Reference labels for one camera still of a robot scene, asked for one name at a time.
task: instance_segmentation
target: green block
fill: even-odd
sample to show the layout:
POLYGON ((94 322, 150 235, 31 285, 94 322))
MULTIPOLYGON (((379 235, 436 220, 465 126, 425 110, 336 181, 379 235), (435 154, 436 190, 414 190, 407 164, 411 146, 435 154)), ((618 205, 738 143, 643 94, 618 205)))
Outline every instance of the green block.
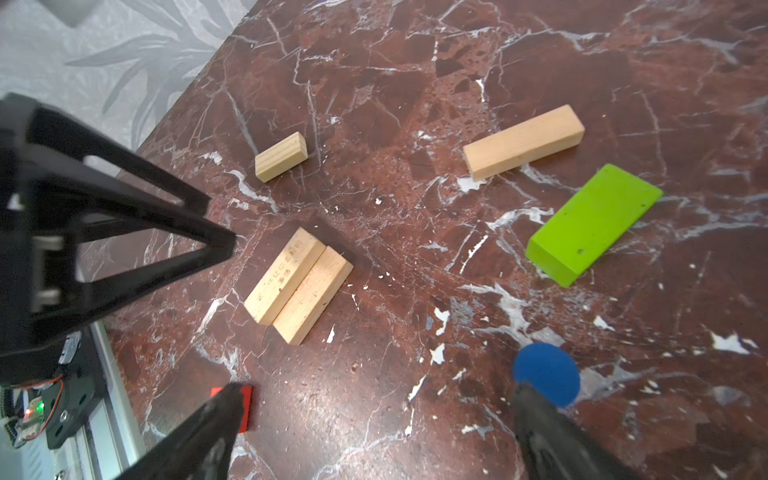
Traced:
POLYGON ((664 192, 606 164, 528 242, 525 256, 571 285, 664 192))

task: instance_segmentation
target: marble table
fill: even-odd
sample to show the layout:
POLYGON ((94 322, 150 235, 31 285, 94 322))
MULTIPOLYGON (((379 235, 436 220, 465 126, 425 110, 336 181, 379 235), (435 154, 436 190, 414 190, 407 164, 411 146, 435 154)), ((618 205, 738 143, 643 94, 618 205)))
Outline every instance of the marble table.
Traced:
POLYGON ((141 147, 238 234, 108 318, 145 442, 236 380, 256 408, 233 478, 525 478, 510 368, 549 342, 581 369, 567 414, 644 477, 764 478, 766 4, 394 3, 258 2, 141 147), (580 146, 468 178, 463 144, 563 104, 580 146), (254 155, 294 131, 309 160, 263 184, 254 155), (562 289, 525 246, 606 163, 665 196, 562 289), (355 266, 298 347, 242 304, 297 227, 355 266))

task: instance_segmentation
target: long wooden block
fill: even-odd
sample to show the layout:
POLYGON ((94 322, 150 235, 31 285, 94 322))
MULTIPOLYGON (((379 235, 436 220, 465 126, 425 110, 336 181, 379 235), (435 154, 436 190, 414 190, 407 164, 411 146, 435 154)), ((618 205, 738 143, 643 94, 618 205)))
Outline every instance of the long wooden block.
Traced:
POLYGON ((472 179, 478 181, 575 147, 583 136, 584 125, 564 105, 465 145, 464 155, 472 179))
POLYGON ((299 345, 304 340, 351 271, 350 262, 326 247, 273 323, 286 342, 299 345))
POLYGON ((306 158, 306 140, 296 132, 256 156, 256 176, 268 182, 306 158))
POLYGON ((270 325, 310 271, 326 246, 299 228, 245 300, 260 325, 270 325))

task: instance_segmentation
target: blue ball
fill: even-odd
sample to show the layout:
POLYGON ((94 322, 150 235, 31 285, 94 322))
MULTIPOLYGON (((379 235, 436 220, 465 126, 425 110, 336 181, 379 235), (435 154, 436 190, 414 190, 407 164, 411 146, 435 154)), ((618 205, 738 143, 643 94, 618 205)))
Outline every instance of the blue ball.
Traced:
POLYGON ((570 405, 578 396, 581 377, 576 362, 549 343, 532 343, 520 350, 512 367, 516 383, 528 383, 558 407, 570 405))

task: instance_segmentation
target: red block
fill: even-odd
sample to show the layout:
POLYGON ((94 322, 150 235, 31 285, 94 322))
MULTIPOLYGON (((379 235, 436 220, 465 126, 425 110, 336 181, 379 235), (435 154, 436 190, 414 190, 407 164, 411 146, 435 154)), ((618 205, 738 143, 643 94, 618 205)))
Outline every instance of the red block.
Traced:
MULTIPOLYGON (((216 395, 223 387, 214 386, 210 390, 210 396, 216 395)), ((252 386, 244 386, 240 392, 243 394, 243 421, 240 423, 240 430, 238 433, 245 433, 248 431, 248 414, 250 413, 250 397, 253 391, 252 386)))

